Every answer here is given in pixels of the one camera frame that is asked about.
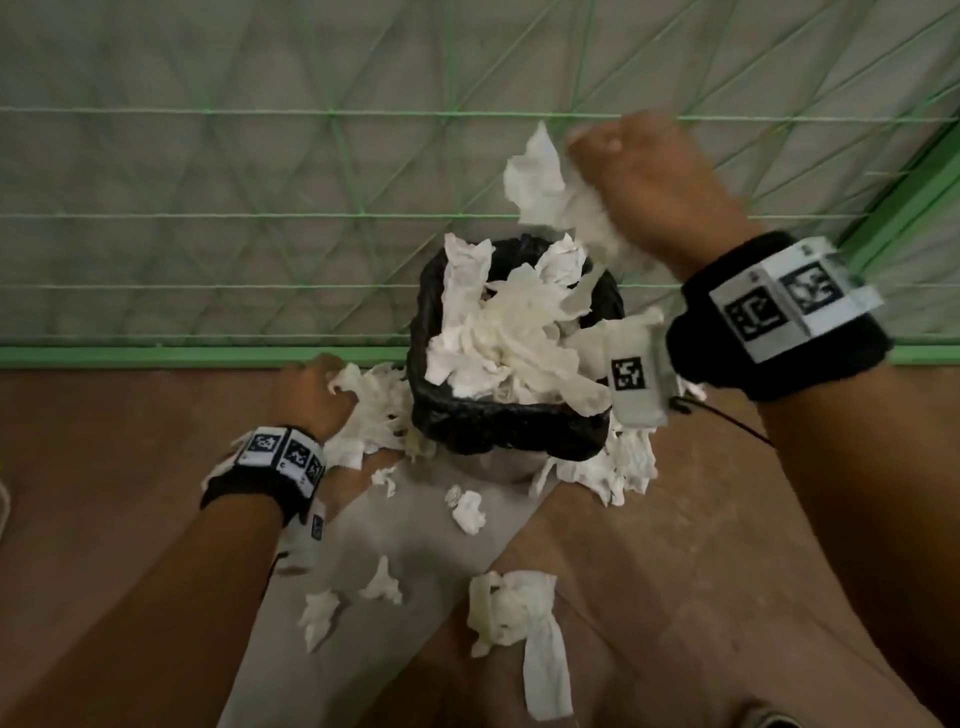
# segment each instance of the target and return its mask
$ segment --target person's left arm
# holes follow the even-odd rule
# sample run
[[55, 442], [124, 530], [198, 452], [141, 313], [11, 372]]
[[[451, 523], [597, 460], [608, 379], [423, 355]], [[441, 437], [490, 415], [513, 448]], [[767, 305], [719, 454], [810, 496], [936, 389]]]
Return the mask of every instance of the person's left arm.
[[[325, 356], [284, 370], [264, 425], [295, 425], [324, 441], [352, 396], [330, 395], [343, 362]], [[269, 578], [283, 517], [264, 495], [210, 502], [147, 574], [57, 663], [0, 725], [214, 726]]]

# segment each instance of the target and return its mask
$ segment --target brown floor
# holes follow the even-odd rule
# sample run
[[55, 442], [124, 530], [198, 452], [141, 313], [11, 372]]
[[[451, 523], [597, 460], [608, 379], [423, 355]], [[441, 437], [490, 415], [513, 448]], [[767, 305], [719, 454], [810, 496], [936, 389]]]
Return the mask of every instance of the brown floor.
[[[908, 375], [960, 433], [960, 370]], [[14, 497], [0, 543], [0, 713], [176, 538], [271, 381], [0, 374], [0, 472]], [[756, 423], [738, 395], [712, 401]], [[495, 565], [559, 575], [579, 725], [723, 726], [751, 697], [825, 728], [934, 724], [853, 616], [769, 449], [707, 415], [676, 420], [654, 447], [660, 478], [645, 497], [604, 509], [561, 486]], [[532, 722], [522, 648], [470, 660], [465, 615], [462, 604], [370, 725]]]

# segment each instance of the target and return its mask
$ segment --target black shoe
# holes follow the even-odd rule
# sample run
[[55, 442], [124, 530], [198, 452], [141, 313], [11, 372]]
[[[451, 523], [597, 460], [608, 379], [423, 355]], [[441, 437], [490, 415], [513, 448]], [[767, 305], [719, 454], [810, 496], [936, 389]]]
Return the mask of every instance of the black shoe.
[[754, 706], [736, 723], [736, 728], [804, 728], [786, 713], [769, 705]]

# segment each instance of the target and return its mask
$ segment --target black plastic bin liner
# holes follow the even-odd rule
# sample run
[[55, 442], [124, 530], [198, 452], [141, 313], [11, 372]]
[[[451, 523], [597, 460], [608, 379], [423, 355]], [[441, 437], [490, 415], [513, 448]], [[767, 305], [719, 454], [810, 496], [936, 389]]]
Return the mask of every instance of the black plastic bin liner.
[[[490, 280], [504, 280], [523, 263], [536, 265], [550, 242], [540, 237], [493, 243]], [[588, 259], [584, 273], [592, 267]], [[587, 460], [607, 441], [610, 410], [583, 417], [563, 404], [502, 404], [488, 400], [459, 400], [450, 385], [431, 384], [426, 375], [426, 350], [440, 333], [444, 309], [446, 253], [440, 250], [420, 274], [417, 315], [410, 324], [407, 378], [414, 397], [413, 423], [431, 440], [462, 455], [488, 452], [494, 447], [545, 451], [563, 460]], [[609, 271], [593, 289], [590, 312], [580, 326], [593, 326], [601, 319], [622, 319], [623, 300]]]

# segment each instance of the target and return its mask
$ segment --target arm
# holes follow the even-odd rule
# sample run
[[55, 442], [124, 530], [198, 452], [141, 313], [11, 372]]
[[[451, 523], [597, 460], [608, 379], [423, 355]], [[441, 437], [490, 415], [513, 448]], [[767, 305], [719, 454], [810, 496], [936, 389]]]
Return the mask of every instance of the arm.
[[[569, 153], [624, 236], [679, 280], [762, 232], [664, 117], [594, 127]], [[922, 702], [960, 724], [960, 449], [885, 365], [759, 410], [853, 609]]]
[[[322, 357], [283, 371], [267, 422], [324, 441], [353, 399], [326, 383], [343, 366]], [[282, 527], [268, 496], [211, 502], [140, 582], [3, 721], [43, 726], [214, 726], [247, 649]]]

